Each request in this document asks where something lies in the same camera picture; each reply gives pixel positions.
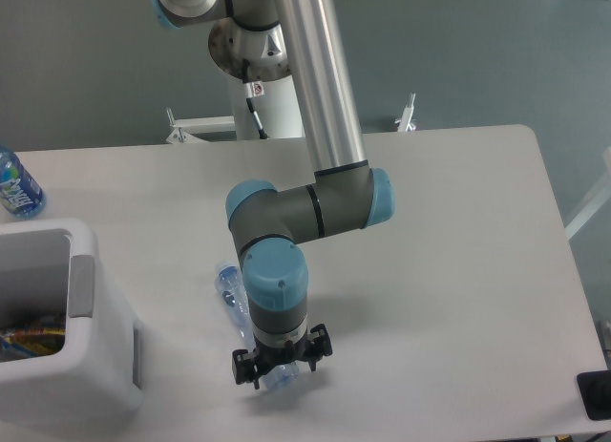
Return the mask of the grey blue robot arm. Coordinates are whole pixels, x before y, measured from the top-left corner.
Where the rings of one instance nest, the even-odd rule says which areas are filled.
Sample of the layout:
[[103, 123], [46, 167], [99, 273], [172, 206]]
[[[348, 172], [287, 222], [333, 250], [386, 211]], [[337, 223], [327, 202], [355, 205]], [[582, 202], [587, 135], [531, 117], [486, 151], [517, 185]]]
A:
[[255, 46], [290, 72], [315, 180], [279, 191], [264, 180], [235, 186], [225, 201], [252, 323], [252, 349], [232, 354], [237, 384], [257, 384], [296, 361], [315, 368], [331, 354], [324, 325], [306, 318], [308, 272], [301, 244], [389, 220], [388, 174], [371, 168], [356, 115], [333, 0], [150, 0], [159, 23], [180, 28], [230, 22], [227, 38], [243, 83]]

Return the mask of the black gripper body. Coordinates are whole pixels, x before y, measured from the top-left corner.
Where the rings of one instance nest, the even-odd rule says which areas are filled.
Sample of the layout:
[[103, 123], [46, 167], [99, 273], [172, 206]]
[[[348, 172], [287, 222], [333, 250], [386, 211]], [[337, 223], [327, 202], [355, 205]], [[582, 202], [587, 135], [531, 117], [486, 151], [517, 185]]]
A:
[[254, 337], [256, 344], [257, 368], [275, 368], [292, 362], [306, 362], [306, 351], [309, 349], [309, 340], [304, 336], [301, 340], [293, 343], [291, 347], [282, 344], [280, 347], [270, 347], [257, 336]]

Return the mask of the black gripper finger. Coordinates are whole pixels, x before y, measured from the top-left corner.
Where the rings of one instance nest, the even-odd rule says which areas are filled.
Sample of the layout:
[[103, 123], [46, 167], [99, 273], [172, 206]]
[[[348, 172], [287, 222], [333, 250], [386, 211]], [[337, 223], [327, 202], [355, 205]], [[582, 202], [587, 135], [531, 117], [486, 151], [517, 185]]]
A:
[[317, 363], [324, 357], [333, 354], [330, 335], [325, 324], [313, 327], [306, 335], [303, 360], [308, 363], [311, 371], [317, 369]]
[[267, 374], [266, 364], [256, 349], [236, 349], [232, 352], [232, 371], [237, 385], [252, 384], [259, 389], [260, 379]]

